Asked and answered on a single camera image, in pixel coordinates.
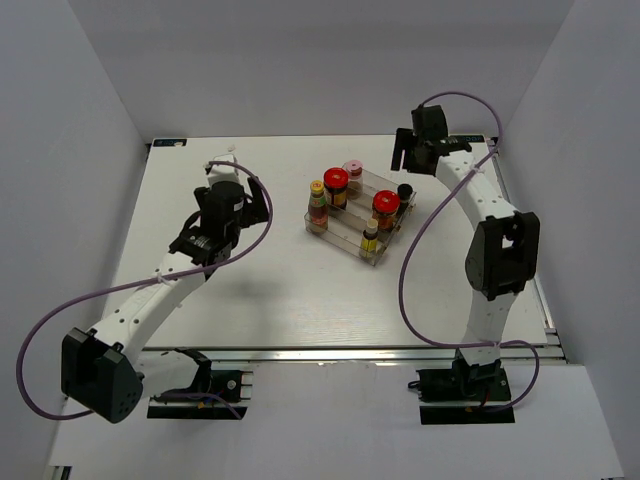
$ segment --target yellow cap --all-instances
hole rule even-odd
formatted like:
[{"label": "yellow cap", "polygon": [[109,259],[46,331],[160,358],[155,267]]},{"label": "yellow cap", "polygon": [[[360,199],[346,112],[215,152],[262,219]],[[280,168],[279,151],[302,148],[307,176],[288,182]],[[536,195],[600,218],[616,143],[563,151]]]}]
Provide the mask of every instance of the yellow cap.
[{"label": "yellow cap", "polygon": [[324,192],[324,184],[320,180],[314,180],[313,182],[311,182],[311,191],[313,193]]}]

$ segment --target bottle with pink cap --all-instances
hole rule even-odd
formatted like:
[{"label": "bottle with pink cap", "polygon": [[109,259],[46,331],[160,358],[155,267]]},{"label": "bottle with pink cap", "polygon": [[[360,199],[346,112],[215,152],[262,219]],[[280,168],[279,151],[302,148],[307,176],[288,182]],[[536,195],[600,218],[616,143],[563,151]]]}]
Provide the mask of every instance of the bottle with pink cap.
[{"label": "bottle with pink cap", "polygon": [[358,198],[362,195],[362,162],[360,160],[350,160],[342,168],[349,174],[347,198],[351,200]]}]

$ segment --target cable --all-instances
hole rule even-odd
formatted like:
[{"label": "cable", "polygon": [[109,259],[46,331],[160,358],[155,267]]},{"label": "cable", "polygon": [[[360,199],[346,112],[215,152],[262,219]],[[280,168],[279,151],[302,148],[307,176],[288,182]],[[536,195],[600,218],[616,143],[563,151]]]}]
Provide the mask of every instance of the cable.
[{"label": "cable", "polygon": [[198,399],[210,398],[212,401],[215,400],[216,402],[222,403],[225,407],[227,407],[227,410],[233,413],[234,417],[236,417],[238,420],[242,420],[242,416],[237,412],[237,410],[233,408],[231,404],[227,402],[224,398],[216,395],[215,393],[204,393],[204,392],[203,393],[169,393],[169,392],[166,392],[160,395],[160,397],[189,398],[189,399],[192,399],[192,397],[198,397]]},{"label": "cable", "polygon": [[[262,184],[262,182],[258,179],[258,177],[254,175],[248,168],[233,162],[211,161],[209,162],[209,165],[226,165],[229,167],[237,168],[243,171],[244,173],[246,173],[250,178],[252,178],[258,184],[258,186],[262,190],[262,194],[264,195],[265,200],[267,201],[267,205],[269,206],[269,218],[267,220],[267,225],[265,226],[260,236],[256,239],[256,241],[253,242],[249,247],[247,247],[244,251],[242,251],[235,257],[228,258],[222,262],[218,262],[206,267],[196,268],[194,270],[188,270],[183,272],[171,273],[162,277],[165,280],[174,280],[176,278],[187,277],[189,275],[196,275],[198,273],[209,273],[220,267],[224,267],[226,265],[230,265],[234,262],[237,262],[242,257],[249,254],[249,252],[254,250],[262,242],[262,240],[264,240],[264,237],[267,236],[267,233],[271,229],[271,224],[273,223],[273,202],[271,201],[271,196],[269,195],[269,192],[267,191],[265,186]],[[18,384],[18,390],[20,391],[20,395],[22,396],[22,399],[24,400],[24,402],[34,413],[48,420],[73,420],[76,418],[85,417],[93,413],[91,410],[86,410],[84,412],[74,413],[72,415],[56,415],[41,409],[33,401],[31,396],[29,395],[29,392],[27,392],[27,388],[25,386],[23,370],[24,370],[24,358],[27,353],[27,349],[29,348],[29,344],[31,343],[33,338],[36,336],[38,331],[49,320],[51,320],[53,317],[58,315],[60,312],[63,312],[67,308],[77,305],[78,303],[82,303],[87,300],[91,300],[93,298],[102,297],[104,295],[109,295],[110,293],[120,292],[122,290],[129,290],[131,288],[145,287],[148,285],[154,285],[156,283],[158,283],[158,279],[156,277],[151,277],[151,278],[137,280],[135,282],[125,283],[123,285],[117,285],[115,287],[103,288],[101,290],[96,290],[95,292],[87,293],[80,297],[71,299],[63,303],[62,305],[57,306],[56,308],[51,310],[49,313],[47,313],[44,317],[42,317],[38,321],[38,323],[34,325],[34,327],[29,331],[24,341],[22,342],[22,345],[20,346],[20,351],[18,352],[18,359],[16,361],[16,383]]]},{"label": "cable", "polygon": [[[491,114],[493,115],[493,118],[496,121],[496,125],[498,127],[498,139],[496,140],[495,145],[493,146],[493,148],[491,148],[489,150],[489,153],[487,153],[484,157],[482,157],[482,159],[478,163],[476,163],[471,170],[469,170],[469,173],[462,180],[460,180],[460,183],[458,183],[458,185],[456,185],[453,188],[453,190],[451,190],[449,195],[447,195],[445,197],[445,199],[442,201],[442,203],[440,203],[440,205],[438,205],[436,207],[436,209],[433,212],[431,212],[431,215],[429,215],[427,220],[422,224],[422,227],[420,227],[420,230],[418,231],[418,234],[416,235],[416,237],[413,239],[413,242],[411,243],[411,246],[409,247],[409,250],[407,250],[407,254],[404,257],[404,261],[402,262],[402,268],[400,269],[400,278],[399,278],[399,281],[398,281],[398,305],[400,307],[400,315],[402,316],[402,320],[404,321],[404,324],[407,326],[409,331],[415,337],[419,338],[423,342],[425,342],[425,343],[427,343],[427,344],[429,344],[429,345],[431,345],[433,347],[437,347],[437,348],[480,348],[480,347],[492,347],[492,346],[495,345],[495,343],[492,343],[492,342],[443,343],[443,342],[437,342],[435,340],[431,340],[430,338],[427,338],[424,335],[422,335],[420,332],[418,332],[418,330],[411,324],[411,321],[409,320],[409,317],[407,315],[407,311],[406,311],[405,305],[404,305],[404,281],[405,281],[405,277],[406,277],[406,274],[407,274],[407,267],[409,266],[409,260],[411,259],[411,256],[413,255],[413,252],[415,251],[416,247],[418,246],[418,242],[420,241],[420,239],[424,235],[424,232],[427,230],[427,228],[429,228],[429,226],[433,223],[433,221],[436,219],[436,217],[440,214],[440,212],[442,212],[442,210],[444,210],[444,208],[451,202],[451,200],[453,200],[455,198],[455,196],[460,192],[460,190],[462,190],[464,188],[464,186],[473,178],[473,176],[476,173],[478,173],[478,169],[480,167],[482,167],[486,162],[488,162],[489,159],[491,159],[495,153],[497,153],[498,148],[502,144],[502,139],[504,138],[504,130],[502,128],[502,121],[500,120],[500,116],[498,115],[498,112],[496,112],[496,110],[491,105],[489,105],[489,103],[487,103],[486,101],[484,101],[480,97],[478,97],[476,95],[473,95],[471,93],[459,92],[459,91],[455,91],[455,90],[438,93],[436,95],[433,95],[433,96],[427,98],[424,102],[422,102],[420,104],[420,106],[422,107],[426,103],[429,103],[432,100],[435,100],[436,98],[443,97],[443,96],[446,96],[446,95],[457,95],[457,96],[461,96],[461,97],[467,97],[467,98],[470,98],[472,100],[476,100],[477,102],[480,102],[482,105],[487,107],[489,109],[489,111],[491,112]],[[535,347],[533,345],[531,345],[530,343],[525,342],[524,340],[510,340],[508,342],[500,343],[501,347],[510,347],[510,346],[513,346],[513,345],[524,345],[524,346],[528,347],[529,349],[531,349],[531,351],[533,352],[533,356],[535,358],[535,371],[534,371],[533,377],[531,379],[531,382],[529,383],[529,386],[525,389],[525,391],[524,391],[524,393],[522,395],[520,395],[518,398],[516,398],[515,400],[509,402],[506,405],[502,405],[500,407],[491,408],[490,409],[491,411],[504,410],[506,408],[513,407],[514,405],[520,403],[529,394],[529,392],[533,389],[533,386],[535,385],[535,383],[536,383],[536,381],[538,379],[538,374],[540,372],[540,357],[538,355],[538,352],[536,352]]]}]

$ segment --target bottle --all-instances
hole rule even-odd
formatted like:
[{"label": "bottle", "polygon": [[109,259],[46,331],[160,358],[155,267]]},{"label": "bottle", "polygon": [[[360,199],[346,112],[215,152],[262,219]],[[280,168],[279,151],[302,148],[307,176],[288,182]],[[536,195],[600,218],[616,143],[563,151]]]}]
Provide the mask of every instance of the bottle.
[{"label": "bottle", "polygon": [[367,220],[367,226],[362,232],[360,242],[360,256],[362,258],[373,258],[376,256],[378,246],[378,221],[375,218]]},{"label": "bottle", "polygon": [[346,208],[348,183],[349,174],[344,168],[333,167],[324,172],[324,188],[329,204],[343,210]]},{"label": "bottle", "polygon": [[398,207],[398,213],[396,213],[396,217],[402,218],[405,210],[409,206],[409,200],[411,200],[411,195],[413,195],[413,187],[408,183],[403,183],[398,185],[398,197],[400,197],[400,206]]},{"label": "bottle", "polygon": [[360,160],[351,160],[345,163],[344,168],[349,174],[349,183],[347,184],[347,197],[354,200],[362,195],[362,162]]},{"label": "bottle", "polygon": [[391,190],[380,190],[373,197],[373,218],[378,220],[380,230],[390,232],[400,206],[400,197]]},{"label": "bottle", "polygon": [[320,180],[314,180],[310,188],[308,212],[311,230],[314,233],[324,233],[329,228],[329,206],[324,196],[324,185]]}]

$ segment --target red lid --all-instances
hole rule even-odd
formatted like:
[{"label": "red lid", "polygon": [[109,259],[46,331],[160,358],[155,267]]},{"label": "red lid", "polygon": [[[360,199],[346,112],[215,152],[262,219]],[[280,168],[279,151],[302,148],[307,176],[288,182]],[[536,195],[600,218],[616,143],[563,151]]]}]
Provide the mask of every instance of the red lid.
[{"label": "red lid", "polygon": [[349,183],[349,174],[344,168],[333,167],[324,172],[324,184],[329,188],[346,187]]},{"label": "red lid", "polygon": [[381,190],[373,197],[373,208],[380,213],[394,213],[400,206],[400,197],[391,190]]}]

